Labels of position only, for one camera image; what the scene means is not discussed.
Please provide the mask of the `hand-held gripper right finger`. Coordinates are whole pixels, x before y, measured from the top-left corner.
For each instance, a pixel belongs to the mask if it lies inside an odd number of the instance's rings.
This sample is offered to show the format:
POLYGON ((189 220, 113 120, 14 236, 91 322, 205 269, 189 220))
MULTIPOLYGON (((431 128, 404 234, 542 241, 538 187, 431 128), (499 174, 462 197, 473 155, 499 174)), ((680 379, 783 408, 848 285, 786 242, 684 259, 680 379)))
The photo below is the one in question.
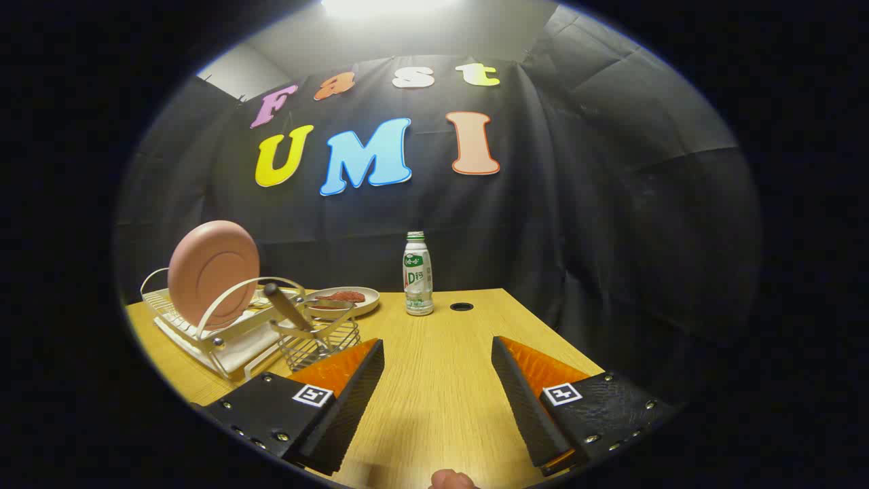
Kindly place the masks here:
POLYGON ((493 339, 491 360, 531 462, 545 476, 600 465, 678 412, 618 372, 586 374, 505 336, 493 339))

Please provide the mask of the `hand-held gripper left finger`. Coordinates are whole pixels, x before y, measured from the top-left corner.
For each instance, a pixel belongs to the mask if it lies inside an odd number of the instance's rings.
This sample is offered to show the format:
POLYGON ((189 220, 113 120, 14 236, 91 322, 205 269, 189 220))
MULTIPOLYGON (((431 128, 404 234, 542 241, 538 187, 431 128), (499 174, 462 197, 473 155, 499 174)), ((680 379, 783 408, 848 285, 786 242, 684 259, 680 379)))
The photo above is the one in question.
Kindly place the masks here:
POLYGON ((202 414, 258 451, 332 475, 384 366, 383 340, 372 338, 289 376, 264 372, 205 405, 202 414))

